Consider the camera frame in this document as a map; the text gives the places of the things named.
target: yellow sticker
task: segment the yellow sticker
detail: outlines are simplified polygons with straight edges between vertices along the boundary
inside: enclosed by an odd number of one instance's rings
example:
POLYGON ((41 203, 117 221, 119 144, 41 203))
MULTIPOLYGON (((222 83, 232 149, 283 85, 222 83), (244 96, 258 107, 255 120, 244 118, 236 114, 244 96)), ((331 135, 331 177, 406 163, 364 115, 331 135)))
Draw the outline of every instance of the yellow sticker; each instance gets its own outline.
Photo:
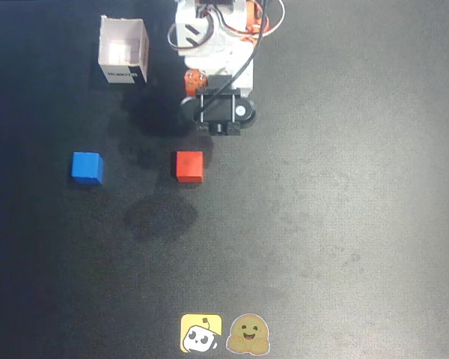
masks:
POLYGON ((181 318, 180 347, 185 353, 210 352, 218 347, 222 318, 217 314, 185 314, 181 318))

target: wire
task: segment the wire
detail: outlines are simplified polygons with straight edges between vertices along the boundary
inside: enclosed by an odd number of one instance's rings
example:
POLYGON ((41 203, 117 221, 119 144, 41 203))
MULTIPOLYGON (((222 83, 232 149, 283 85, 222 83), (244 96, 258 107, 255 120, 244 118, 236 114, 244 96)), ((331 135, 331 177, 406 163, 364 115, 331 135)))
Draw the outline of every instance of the wire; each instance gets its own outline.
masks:
POLYGON ((208 33, 207 35, 204 37, 204 39, 197 45, 194 46, 178 46, 176 44, 173 43, 173 41, 171 41, 171 35, 176 31, 177 29, 177 25, 176 23, 173 23, 169 30, 168 30, 168 43, 170 44, 171 48, 173 50, 176 51, 182 51, 182 50, 195 50, 201 46, 203 46, 205 43, 207 43, 211 37, 213 36, 214 32, 215 32, 215 20, 213 20, 213 17, 211 16, 211 14, 206 10, 204 12, 207 15, 207 19, 208 19, 208 33))
MULTIPOLYGON (((261 12, 263 12, 263 8, 261 7, 261 5, 260 5, 260 3, 259 3, 258 1, 256 1, 256 0, 250 0, 250 1, 253 1, 253 2, 258 6, 258 8, 261 10, 261 12)), ((274 25, 274 26, 273 26, 272 28, 270 28, 268 31, 265 31, 265 33, 263 34, 264 37, 269 36, 270 34, 274 33, 276 30, 278 30, 279 27, 281 26, 281 24, 283 23, 284 18, 286 17, 286 7, 284 6, 283 0, 279 0, 279 3, 280 3, 280 5, 281 5, 281 18, 279 19, 279 21, 278 21, 278 23, 277 23, 276 25, 274 25)), ((225 17, 224 17, 224 15, 223 15, 222 11, 219 10, 219 8, 218 8, 216 5, 214 6, 213 10, 219 15, 220 23, 221 23, 221 24, 225 27, 225 29, 228 30, 229 32, 231 32, 231 33, 233 33, 233 34, 235 34, 235 35, 242 35, 242 36, 246 36, 246 37, 252 37, 252 38, 254 38, 254 39, 256 39, 256 38, 259 36, 258 34, 255 34, 255 33, 253 33, 253 32, 249 32, 249 31, 240 31, 240 30, 237 30, 237 29, 235 29, 235 28, 232 28, 231 26, 229 26, 229 25, 226 23, 226 20, 225 20, 225 17)), ((268 26, 268 24, 269 24, 269 19, 268 19, 268 17, 266 16, 266 26, 268 26)))
POLYGON ((281 24, 284 21, 284 18, 286 17, 286 7, 284 6, 283 0, 279 0, 279 4, 281 5, 281 18, 279 19, 278 23, 276 25, 274 25, 272 28, 270 28, 265 34, 264 37, 269 36, 270 34, 272 34, 273 32, 275 32, 276 30, 279 29, 279 27, 281 26, 281 24))
MULTIPOLYGON (((262 18, 266 18, 266 8, 268 7, 268 0, 263 0, 263 14, 262 18)), ((257 50, 260 47, 261 41, 263 41, 264 36, 264 30, 266 28, 266 21, 261 22, 260 27, 260 33, 258 34, 256 46, 253 49, 253 52, 249 56, 249 59, 245 62, 244 65, 242 65, 241 69, 230 79, 228 80, 219 90, 217 90, 211 97, 198 108, 198 110, 195 113, 194 118, 196 119, 197 116, 199 116, 201 113, 203 113, 207 108, 209 108, 215 101, 218 99, 218 97, 225 92, 241 75, 245 72, 245 70, 248 68, 249 64, 253 61, 254 57, 257 54, 257 50)))
MULTIPOLYGON (((260 10, 262 10, 261 4, 259 2, 254 2, 254 3, 256 5, 258 5, 260 10)), ((224 29, 228 30, 228 32, 230 32, 231 34, 237 35, 239 37, 253 37, 255 35, 255 33, 251 32, 251 31, 240 31, 240 30, 237 30, 237 29, 229 26, 226 23, 225 16, 223 15, 222 11, 219 10, 219 8, 216 5, 214 6, 213 10, 218 15, 220 24, 223 25, 224 29)), ((269 24, 269 19, 268 19, 268 17, 266 17, 266 27, 268 26, 268 24, 269 24)))

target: blue cube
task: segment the blue cube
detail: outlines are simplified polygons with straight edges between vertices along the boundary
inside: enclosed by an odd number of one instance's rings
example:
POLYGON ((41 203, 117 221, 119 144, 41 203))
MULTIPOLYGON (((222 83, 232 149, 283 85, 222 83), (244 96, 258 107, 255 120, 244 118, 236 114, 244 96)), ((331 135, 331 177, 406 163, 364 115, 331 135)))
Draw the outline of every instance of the blue cube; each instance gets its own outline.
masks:
POLYGON ((103 182, 103 159, 98 153, 75 152, 72 177, 81 185, 100 185, 103 182))

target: open box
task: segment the open box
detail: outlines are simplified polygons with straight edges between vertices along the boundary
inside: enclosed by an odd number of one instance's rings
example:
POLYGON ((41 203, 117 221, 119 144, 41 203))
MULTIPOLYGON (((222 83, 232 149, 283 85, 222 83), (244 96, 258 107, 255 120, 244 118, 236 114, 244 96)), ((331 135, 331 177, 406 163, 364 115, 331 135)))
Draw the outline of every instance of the open box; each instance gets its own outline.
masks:
POLYGON ((109 19, 102 15, 98 64, 109 83, 145 83, 149 46, 142 19, 109 19))

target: sticker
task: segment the sticker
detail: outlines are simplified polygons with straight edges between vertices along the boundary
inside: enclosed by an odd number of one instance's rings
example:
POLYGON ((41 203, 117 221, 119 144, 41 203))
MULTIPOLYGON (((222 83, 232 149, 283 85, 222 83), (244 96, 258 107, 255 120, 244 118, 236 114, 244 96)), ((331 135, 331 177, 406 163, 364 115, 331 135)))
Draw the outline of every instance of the sticker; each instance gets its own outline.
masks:
POLYGON ((222 318, 216 314, 185 314, 181 318, 181 351, 211 352, 218 347, 222 335, 222 318))
POLYGON ((269 329, 263 318, 244 314, 231 325, 226 348, 234 354, 266 355, 269 353, 269 329))

